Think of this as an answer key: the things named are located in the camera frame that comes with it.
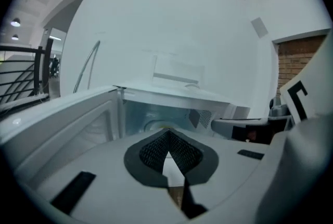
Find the black mesh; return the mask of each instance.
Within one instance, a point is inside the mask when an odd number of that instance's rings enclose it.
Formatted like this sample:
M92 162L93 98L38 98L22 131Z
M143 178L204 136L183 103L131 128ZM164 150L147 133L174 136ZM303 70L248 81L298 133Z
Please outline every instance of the black mesh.
M164 160L167 157L169 148L168 133L158 137L151 143L146 144L140 150L140 159L153 170L162 173Z
M196 167L202 160L202 153L182 138L169 132L169 151L183 175Z
M167 188L168 179L162 173L168 152L189 185L207 182L219 164L212 148L174 129L160 130L130 146L124 155L124 164L143 185Z

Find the curved metal rod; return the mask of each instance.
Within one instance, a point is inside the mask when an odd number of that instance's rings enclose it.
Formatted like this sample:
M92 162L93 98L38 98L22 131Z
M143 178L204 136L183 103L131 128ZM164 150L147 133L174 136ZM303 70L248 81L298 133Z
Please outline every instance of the curved metal rod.
M196 87L198 89L200 88L198 83L189 83L189 84L185 85L185 87L190 87L190 86Z
M84 71L85 71L85 68L86 68L86 66L88 65L88 62L89 62L91 56L93 55L93 52L94 52L94 51L96 51L96 52L98 51L98 47L99 47L99 45L100 45L100 40L98 40L98 41L96 42L96 44L94 45L93 49L92 49L91 52L89 53L89 55L88 55L88 57L87 57L87 60L85 61L84 65L83 65L83 68L81 69L81 72L80 72L80 74L79 74L78 80L76 81L76 84L75 84L75 87L74 87L74 91L73 91L73 93L76 93L76 92L78 91L78 88L79 88L79 85L80 85L80 82L81 82L81 79L82 79L83 73L84 73Z

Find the black strip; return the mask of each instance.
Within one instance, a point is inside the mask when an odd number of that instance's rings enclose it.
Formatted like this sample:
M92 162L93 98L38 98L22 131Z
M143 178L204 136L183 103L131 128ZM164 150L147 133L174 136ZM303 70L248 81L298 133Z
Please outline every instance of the black strip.
M5 72L0 72L0 74L9 74L9 73L19 73L19 72L30 72L33 70L13 70L13 71L5 71Z
M0 45L0 51L6 52L24 52L24 53L41 53L44 54L44 50L36 48L26 48L26 47L17 47L17 46L2 46Z
M204 206L195 203L187 180L185 180L184 184L184 194L181 209L189 219L195 218L207 211Z
M53 40L48 38L45 48L45 55L43 59L42 64L42 87L43 87L43 93L49 93L49 86L48 86L48 78L50 74L50 55L51 55L51 49L52 49Z
M40 64L41 64L41 53L35 54L35 63L33 67L33 88L34 94L37 95L40 88Z
M20 83L20 82L27 82L27 81L31 81L31 80L16 80L16 81L11 81L11 82L6 82L6 83L0 83L0 86L14 84L14 83Z
M30 65L27 69L30 69L30 68L32 68L33 66L34 66L34 64ZM20 76L18 76L18 77L16 78L16 80L19 80L19 79L21 79L21 78L24 79L24 80L26 80L28 77L31 76L31 74L32 74L32 72L28 73L28 75L27 75L26 73L22 73ZM15 92L16 90L18 90L18 88L19 88L19 86L21 86L21 84L22 84L22 83L17 84L13 91ZM12 84L11 86L9 86L9 88L7 88L7 90L5 91L4 94L9 93L10 90L13 88L13 86L14 86L14 84Z
M27 82L24 86L22 86L22 89L20 90L20 92L18 94L16 94L16 96L14 97L14 99L12 101L17 100L20 97L21 93L31 90L31 89L26 89L26 87L29 86L31 82L32 82L32 80L30 82Z
M69 214L86 192L96 175L81 171L62 191L51 204L65 214Z
M47 101L47 100L49 100L49 96L45 97L45 98L38 99L38 100L34 100L34 101L31 101L31 102L28 102L28 103L25 103L25 104L14 105L10 109L0 110L0 121L2 119L5 119L7 116L10 116L11 114L18 113L18 112L20 112L22 110L25 110L25 109L33 106L33 105L41 104L41 103L43 103L44 101Z
M26 90L22 90L22 91L17 91L17 92L12 92L12 93L7 93L7 94L4 94L4 95L0 95L0 97L4 97L4 96L8 96L8 95L12 95L12 94L16 94L16 93L24 93L24 92L27 92L27 91L33 91L34 89L26 89Z
M254 159L258 159L258 160L261 160L263 157L264 157L264 154L261 154L261 153L257 153L257 152L252 152L252 151L249 151L249 150L240 150L238 152L239 155L244 155L246 157L250 157L250 158L254 158Z
M1 63L10 63L10 62L34 62L34 60L3 60Z
M237 118L237 119L233 119L233 118L219 118L222 120L259 120L261 118Z
M305 96L308 95L308 92L304 88L304 85L301 81L298 81L294 86L292 86L288 89L288 93L295 105L297 113L300 116L300 119L303 120L303 119L307 119L307 116L306 116L304 107L302 105L302 102L300 101L300 99L297 95L297 92L299 92L299 91L303 91Z

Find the white plastic panel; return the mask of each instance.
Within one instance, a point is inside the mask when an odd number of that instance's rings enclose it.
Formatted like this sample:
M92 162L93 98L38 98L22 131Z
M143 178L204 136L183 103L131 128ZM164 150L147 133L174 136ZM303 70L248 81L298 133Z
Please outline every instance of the white plastic panel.
M2 121L1 150L20 180L32 180L42 168L45 177L94 144L116 140L119 137L117 111L115 87L54 99ZM91 128L98 121L102 122L99 133L103 139L92 138ZM75 143L73 139L77 135L81 139L75 139ZM90 140L88 144L82 143L87 139ZM53 157L52 166L47 167Z
M161 106L219 112L224 112L229 105L229 102L204 99L201 93L195 91L158 88L156 86L152 88L154 88L152 91L126 88L123 91L123 99Z
M173 160L170 153L168 153L164 161L162 174L168 178L169 187L184 186L185 177L179 170L175 160Z
M204 86L204 66L191 65L170 57L155 56L152 83L160 86Z
M133 135L159 128L179 128L195 131L188 119L189 109L126 101L125 133Z
M248 150L265 154L269 147L259 143L220 140L218 138L200 136L181 129L179 131L214 149L219 156L219 165L209 181L205 184L190 186L194 200L208 210L213 209L240 188L261 162L258 159L245 157L237 153L240 150Z
M99 145L58 170L37 189L52 200L82 170L96 175L70 216L85 223L183 223L186 216L164 188L135 180L124 166L129 146L154 134L138 134Z

